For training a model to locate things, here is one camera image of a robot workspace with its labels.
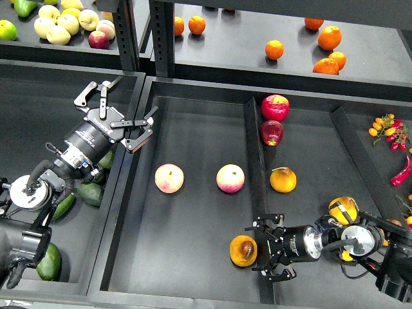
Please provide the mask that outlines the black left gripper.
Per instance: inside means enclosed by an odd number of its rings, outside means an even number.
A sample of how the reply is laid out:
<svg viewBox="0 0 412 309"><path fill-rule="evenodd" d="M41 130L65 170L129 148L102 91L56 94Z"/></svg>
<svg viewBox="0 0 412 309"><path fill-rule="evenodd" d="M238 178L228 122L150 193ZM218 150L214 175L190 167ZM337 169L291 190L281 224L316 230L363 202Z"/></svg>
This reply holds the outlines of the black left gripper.
<svg viewBox="0 0 412 309"><path fill-rule="evenodd" d="M153 116L158 107L153 107L140 120L125 120L125 116L108 106L108 94L122 80L105 80L101 84L91 81L73 101L76 109L87 115L64 139L69 146L76 147L90 161L99 161L112 145L121 143L129 153L135 153L153 134ZM99 92L99 107L91 109L89 99Z"/></svg>

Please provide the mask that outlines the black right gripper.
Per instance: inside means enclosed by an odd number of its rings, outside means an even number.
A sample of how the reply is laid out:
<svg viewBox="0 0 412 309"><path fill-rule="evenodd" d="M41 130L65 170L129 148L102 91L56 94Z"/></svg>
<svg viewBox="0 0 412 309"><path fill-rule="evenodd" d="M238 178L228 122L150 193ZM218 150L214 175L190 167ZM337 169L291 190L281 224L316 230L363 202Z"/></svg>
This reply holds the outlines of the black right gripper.
<svg viewBox="0 0 412 309"><path fill-rule="evenodd" d="M264 266L252 267L271 283L288 281L297 276L292 263L315 262L321 256L321 235L311 225L284 227L284 214L259 215L245 231L260 231L267 238L269 260Z"/></svg>

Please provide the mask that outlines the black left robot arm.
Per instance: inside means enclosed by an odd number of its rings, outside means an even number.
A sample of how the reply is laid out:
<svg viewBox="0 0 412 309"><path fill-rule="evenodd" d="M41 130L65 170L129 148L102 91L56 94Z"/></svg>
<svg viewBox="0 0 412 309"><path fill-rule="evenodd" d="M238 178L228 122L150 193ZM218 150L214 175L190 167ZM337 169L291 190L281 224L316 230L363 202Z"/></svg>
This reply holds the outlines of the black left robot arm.
<svg viewBox="0 0 412 309"><path fill-rule="evenodd" d="M50 223L63 201L73 195L78 182L94 183L103 173L101 159L117 144L129 153L140 149L153 134L153 107L141 120L128 120L108 105L108 94L120 81L98 84L91 81L73 101L84 118L64 137L65 150L53 144L55 154L41 161L30 174L12 183L1 180L1 225L17 229L1 238L1 286L15 288L27 268L36 268L46 257L51 243Z"/></svg>

